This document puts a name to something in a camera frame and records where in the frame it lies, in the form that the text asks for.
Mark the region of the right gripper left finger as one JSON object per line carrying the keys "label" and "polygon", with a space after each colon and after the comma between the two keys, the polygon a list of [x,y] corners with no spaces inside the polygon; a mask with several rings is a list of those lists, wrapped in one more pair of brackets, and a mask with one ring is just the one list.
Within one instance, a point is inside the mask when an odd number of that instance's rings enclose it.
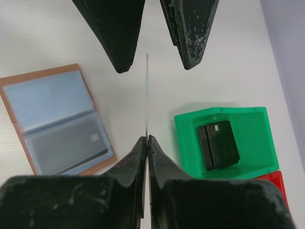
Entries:
{"label": "right gripper left finger", "polygon": [[15,176],[0,188],[3,229],[138,229],[144,217],[146,138],[93,176]]}

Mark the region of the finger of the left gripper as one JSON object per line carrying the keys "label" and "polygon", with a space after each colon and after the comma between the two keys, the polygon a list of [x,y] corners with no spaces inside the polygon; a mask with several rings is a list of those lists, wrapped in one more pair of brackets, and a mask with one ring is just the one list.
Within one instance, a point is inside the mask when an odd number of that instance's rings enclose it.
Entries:
{"label": "finger of the left gripper", "polygon": [[133,64],[142,22],[143,0],[74,0],[117,73]]}
{"label": "finger of the left gripper", "polygon": [[173,45],[183,66],[190,70],[203,58],[218,0],[160,1]]}

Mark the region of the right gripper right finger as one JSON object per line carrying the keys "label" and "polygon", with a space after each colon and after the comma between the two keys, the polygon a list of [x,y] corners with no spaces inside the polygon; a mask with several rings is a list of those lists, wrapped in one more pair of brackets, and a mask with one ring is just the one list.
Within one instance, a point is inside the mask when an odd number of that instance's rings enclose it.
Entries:
{"label": "right gripper right finger", "polygon": [[149,136],[154,229],[293,229],[282,194],[263,179],[196,179]]}

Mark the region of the black credit card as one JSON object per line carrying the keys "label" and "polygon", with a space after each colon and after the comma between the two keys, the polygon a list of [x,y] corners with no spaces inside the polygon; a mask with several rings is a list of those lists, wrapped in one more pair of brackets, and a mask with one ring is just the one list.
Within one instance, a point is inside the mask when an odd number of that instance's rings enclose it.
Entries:
{"label": "black credit card", "polygon": [[148,141],[148,83],[149,83],[149,55],[146,54],[146,84],[145,84],[145,134]]}

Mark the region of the red plastic bin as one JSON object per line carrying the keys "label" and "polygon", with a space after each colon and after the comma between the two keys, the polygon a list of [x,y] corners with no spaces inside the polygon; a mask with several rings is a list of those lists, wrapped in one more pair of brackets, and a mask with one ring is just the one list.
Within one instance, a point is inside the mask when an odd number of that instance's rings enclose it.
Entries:
{"label": "red plastic bin", "polygon": [[263,176],[256,177],[255,179],[264,179],[264,180],[268,180],[268,181],[272,182],[280,190],[280,192],[283,196],[283,200],[286,204],[286,207],[288,210],[290,210],[288,201],[287,201],[286,191],[285,191],[285,184],[284,184],[282,172],[280,170],[277,170],[272,173],[268,173]]}

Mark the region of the green plastic bin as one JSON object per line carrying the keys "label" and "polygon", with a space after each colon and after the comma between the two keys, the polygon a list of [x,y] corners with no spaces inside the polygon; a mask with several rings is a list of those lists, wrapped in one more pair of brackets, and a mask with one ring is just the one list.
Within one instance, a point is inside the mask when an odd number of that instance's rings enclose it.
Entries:
{"label": "green plastic bin", "polygon": [[279,170],[265,107],[212,107],[174,117],[181,165],[203,179],[250,179]]}

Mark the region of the brown leather card holder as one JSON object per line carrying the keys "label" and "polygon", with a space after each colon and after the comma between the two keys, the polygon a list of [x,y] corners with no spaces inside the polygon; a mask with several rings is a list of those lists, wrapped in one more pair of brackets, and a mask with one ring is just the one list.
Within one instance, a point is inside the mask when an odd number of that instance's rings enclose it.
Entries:
{"label": "brown leather card holder", "polygon": [[108,152],[56,175],[92,175],[117,156],[78,64],[4,77],[0,95],[35,175],[39,173],[26,138],[58,125],[97,117]]}

